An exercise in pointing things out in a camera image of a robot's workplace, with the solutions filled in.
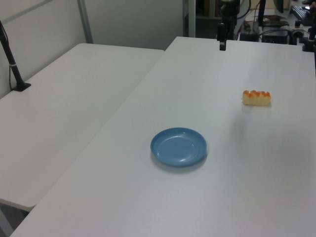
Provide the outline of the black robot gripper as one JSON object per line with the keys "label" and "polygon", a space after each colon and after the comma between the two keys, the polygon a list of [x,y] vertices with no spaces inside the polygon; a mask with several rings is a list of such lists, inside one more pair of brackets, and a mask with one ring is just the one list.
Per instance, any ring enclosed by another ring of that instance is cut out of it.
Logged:
{"label": "black robot gripper", "polygon": [[[220,16],[224,23],[229,24],[227,29],[227,40],[234,40],[234,22],[237,20],[237,15],[240,10],[240,0],[221,0],[220,1]],[[220,50],[226,50],[226,25],[218,24],[217,41],[219,41]]]}

